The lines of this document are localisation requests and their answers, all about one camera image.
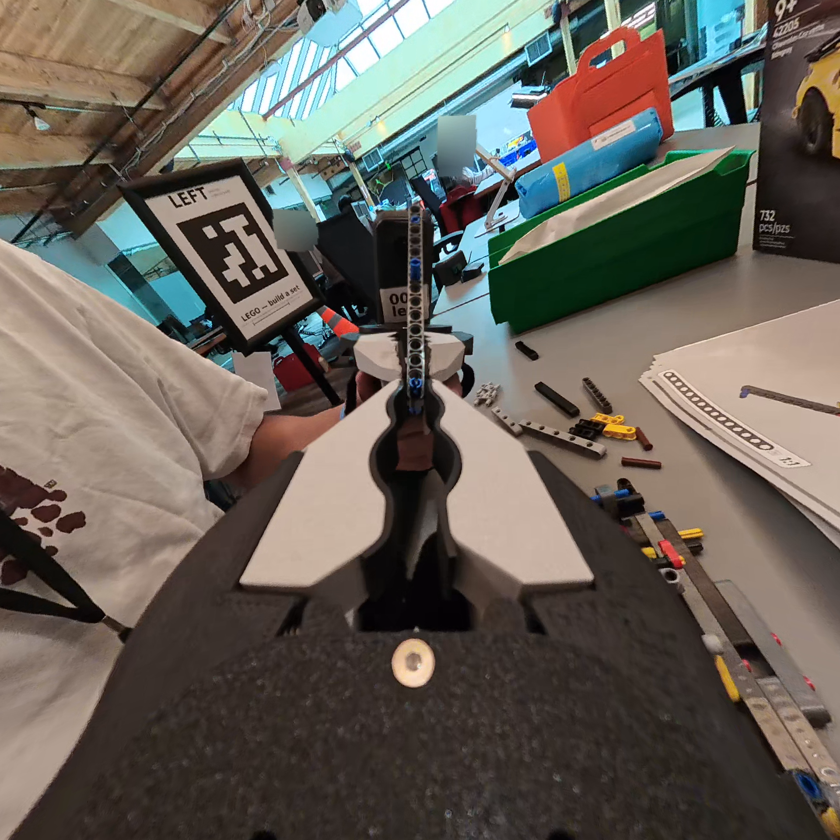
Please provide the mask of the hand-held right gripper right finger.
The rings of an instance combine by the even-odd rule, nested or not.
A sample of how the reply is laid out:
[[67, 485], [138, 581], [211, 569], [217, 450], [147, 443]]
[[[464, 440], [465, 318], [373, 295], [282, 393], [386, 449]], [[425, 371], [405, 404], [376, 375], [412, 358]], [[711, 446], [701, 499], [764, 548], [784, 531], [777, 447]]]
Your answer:
[[440, 527], [455, 547], [453, 586], [476, 616], [499, 601], [590, 588], [594, 573], [520, 441], [523, 425], [436, 381], [426, 409], [444, 481]]

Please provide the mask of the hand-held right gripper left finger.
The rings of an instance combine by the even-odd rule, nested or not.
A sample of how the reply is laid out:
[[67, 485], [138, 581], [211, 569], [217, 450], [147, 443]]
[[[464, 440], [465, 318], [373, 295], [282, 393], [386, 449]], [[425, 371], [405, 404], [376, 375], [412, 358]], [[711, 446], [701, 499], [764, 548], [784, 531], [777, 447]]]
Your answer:
[[355, 629], [370, 596], [366, 566], [395, 520], [399, 381], [384, 385], [306, 447], [240, 578], [249, 594], [334, 607]]

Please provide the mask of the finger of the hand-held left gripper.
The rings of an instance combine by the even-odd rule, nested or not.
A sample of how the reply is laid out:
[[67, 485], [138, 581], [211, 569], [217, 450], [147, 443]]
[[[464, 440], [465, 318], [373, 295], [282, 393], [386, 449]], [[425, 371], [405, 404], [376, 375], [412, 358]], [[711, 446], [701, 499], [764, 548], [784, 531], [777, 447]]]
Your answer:
[[423, 339], [424, 379], [446, 382], [456, 375], [465, 360], [466, 346], [453, 333], [426, 332]]
[[404, 352], [397, 332], [362, 333], [353, 344], [359, 372], [383, 384], [405, 379]]

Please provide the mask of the long dark grey lego beam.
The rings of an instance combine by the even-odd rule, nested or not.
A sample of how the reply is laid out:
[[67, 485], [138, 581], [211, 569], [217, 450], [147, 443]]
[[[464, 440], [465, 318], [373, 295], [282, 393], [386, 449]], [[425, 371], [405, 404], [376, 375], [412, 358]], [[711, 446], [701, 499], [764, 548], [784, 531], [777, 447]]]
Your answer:
[[[422, 275], [417, 280], [409, 276], [408, 262], [412, 257], [423, 261]], [[425, 285], [424, 285], [424, 209], [420, 203], [413, 203], [407, 223], [407, 268], [406, 268], [406, 329], [405, 329], [405, 393], [407, 380], [418, 376], [424, 378], [424, 335], [425, 335]], [[411, 400], [406, 393], [406, 406], [411, 416], [424, 413], [424, 395], [420, 400]]]

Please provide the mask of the person's left forearm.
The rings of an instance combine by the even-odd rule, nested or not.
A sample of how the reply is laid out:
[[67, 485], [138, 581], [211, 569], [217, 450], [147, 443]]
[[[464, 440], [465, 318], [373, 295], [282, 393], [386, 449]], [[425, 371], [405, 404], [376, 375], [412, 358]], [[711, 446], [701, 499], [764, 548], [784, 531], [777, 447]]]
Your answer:
[[341, 419], [343, 406], [312, 416], [264, 415], [250, 439], [244, 461], [223, 481], [247, 491], [271, 477], [290, 455], [302, 452]]

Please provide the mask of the partly built lego chassis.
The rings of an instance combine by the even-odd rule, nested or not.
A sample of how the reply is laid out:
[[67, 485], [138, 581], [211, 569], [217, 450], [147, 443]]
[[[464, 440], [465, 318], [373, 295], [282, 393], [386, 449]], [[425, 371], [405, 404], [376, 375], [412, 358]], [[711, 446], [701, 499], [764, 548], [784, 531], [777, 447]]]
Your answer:
[[649, 509], [626, 478], [597, 486], [591, 499], [677, 591], [730, 702], [752, 721], [826, 834], [838, 838], [838, 761], [821, 735], [832, 714], [741, 589], [710, 577], [699, 558], [704, 532], [678, 530], [662, 511]]

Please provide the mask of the person's left hand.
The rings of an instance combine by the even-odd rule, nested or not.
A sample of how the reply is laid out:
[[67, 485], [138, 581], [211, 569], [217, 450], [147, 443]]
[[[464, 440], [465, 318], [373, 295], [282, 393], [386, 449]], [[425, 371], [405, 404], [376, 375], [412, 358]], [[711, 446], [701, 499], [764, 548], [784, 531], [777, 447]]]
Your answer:
[[426, 419], [409, 416], [397, 432], [396, 471], [423, 473], [434, 466], [434, 435]]

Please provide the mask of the black office chair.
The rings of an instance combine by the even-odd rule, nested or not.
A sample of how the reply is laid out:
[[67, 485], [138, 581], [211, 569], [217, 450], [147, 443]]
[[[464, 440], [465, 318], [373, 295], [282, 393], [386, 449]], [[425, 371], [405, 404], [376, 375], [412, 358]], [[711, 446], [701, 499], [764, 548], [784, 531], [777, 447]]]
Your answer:
[[363, 309], [365, 315], [350, 318], [377, 323], [373, 238], [350, 201], [342, 205], [338, 215], [318, 224], [317, 251], [325, 276], [327, 306], [336, 312]]

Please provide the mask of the red office chair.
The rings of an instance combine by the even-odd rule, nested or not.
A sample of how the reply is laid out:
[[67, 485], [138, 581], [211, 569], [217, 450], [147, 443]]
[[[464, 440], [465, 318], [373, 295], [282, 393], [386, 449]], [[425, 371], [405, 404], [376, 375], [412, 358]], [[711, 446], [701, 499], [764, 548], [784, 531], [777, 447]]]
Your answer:
[[464, 231], [469, 224], [486, 217], [487, 207], [484, 200], [476, 196], [476, 191], [476, 185], [462, 184], [447, 190], [438, 211], [443, 222], [443, 236]]

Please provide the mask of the white desk lamp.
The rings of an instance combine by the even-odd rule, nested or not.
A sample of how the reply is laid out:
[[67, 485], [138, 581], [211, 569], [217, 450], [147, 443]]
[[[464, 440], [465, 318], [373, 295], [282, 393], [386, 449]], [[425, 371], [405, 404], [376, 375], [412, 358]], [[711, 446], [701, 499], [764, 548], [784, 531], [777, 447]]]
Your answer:
[[502, 205], [506, 203], [508, 188], [513, 186], [517, 180], [516, 168], [505, 166], [498, 155], [491, 154], [479, 143], [476, 145], [476, 153], [500, 179], [482, 227], [476, 232], [476, 237], [479, 238], [500, 232], [505, 226], [517, 221], [520, 218], [520, 213], [519, 210], [511, 212], [501, 209]]

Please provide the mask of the black white marker sign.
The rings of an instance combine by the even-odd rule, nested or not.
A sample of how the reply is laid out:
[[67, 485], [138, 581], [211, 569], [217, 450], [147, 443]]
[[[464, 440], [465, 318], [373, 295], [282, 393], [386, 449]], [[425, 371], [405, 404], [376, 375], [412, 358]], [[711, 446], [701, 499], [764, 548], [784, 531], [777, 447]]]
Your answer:
[[251, 354], [281, 337], [329, 403], [341, 404], [297, 331], [325, 300], [298, 253], [278, 246], [272, 208], [246, 163], [142, 177], [119, 189], [233, 350]]

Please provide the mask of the green plastic bin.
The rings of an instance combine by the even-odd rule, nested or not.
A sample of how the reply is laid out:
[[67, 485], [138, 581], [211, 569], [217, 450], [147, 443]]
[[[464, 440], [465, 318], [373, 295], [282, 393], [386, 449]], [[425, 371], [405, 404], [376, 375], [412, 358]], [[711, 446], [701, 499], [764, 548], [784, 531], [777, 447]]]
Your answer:
[[499, 266], [522, 236], [566, 208], [702, 151], [668, 152], [662, 164], [639, 165], [492, 238], [488, 288], [494, 322], [523, 333], [734, 256], [756, 154], [738, 147], [714, 172]]

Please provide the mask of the light blue roll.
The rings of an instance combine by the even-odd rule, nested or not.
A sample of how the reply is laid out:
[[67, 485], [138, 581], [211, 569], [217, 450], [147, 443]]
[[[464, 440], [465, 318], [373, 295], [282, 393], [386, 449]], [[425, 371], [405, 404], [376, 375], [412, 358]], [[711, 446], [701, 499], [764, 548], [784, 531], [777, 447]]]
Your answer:
[[520, 215], [536, 217], [650, 162], [663, 136], [657, 110], [648, 108], [541, 164], [514, 185]]

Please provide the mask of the white ceiling projector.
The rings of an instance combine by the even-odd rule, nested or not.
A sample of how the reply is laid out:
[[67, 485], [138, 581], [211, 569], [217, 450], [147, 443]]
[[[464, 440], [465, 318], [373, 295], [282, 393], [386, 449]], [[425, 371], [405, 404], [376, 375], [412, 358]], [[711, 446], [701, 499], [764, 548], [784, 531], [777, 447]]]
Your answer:
[[362, 12], [356, 1], [298, 1], [299, 34], [320, 47], [336, 46], [361, 25]]

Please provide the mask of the open instruction booklet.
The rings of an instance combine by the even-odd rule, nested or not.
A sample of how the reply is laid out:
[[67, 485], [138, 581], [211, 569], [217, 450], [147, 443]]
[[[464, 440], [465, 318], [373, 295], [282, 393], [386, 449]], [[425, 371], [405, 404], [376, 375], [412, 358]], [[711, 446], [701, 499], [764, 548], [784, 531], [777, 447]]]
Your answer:
[[839, 300], [661, 353], [639, 382], [839, 545]]

